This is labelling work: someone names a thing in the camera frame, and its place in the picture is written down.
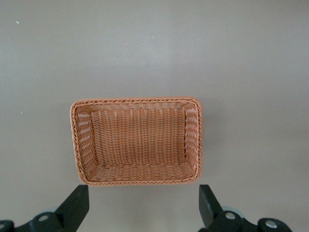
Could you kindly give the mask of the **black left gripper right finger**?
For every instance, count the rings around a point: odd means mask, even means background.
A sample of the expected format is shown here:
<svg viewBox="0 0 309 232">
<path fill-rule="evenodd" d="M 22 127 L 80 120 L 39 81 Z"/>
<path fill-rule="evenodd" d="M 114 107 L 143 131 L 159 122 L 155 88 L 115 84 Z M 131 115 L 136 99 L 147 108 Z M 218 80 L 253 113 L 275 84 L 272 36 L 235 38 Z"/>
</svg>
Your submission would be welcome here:
<svg viewBox="0 0 309 232">
<path fill-rule="evenodd" d="M 231 210 L 224 210 L 209 185 L 199 186 L 199 212 L 204 224 L 201 232 L 290 232 L 282 221 L 262 218 L 254 225 Z"/>
</svg>

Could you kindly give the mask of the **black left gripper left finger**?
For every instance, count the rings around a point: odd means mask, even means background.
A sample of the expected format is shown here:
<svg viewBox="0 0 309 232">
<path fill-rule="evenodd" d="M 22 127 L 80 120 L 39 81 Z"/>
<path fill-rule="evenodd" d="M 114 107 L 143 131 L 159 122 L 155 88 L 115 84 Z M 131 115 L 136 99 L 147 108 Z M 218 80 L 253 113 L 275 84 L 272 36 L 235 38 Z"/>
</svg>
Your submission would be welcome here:
<svg viewBox="0 0 309 232">
<path fill-rule="evenodd" d="M 89 211 L 89 189 L 79 185 L 54 211 L 36 215 L 29 222 L 16 227 L 11 220 L 2 220 L 2 232 L 75 232 Z"/>
</svg>

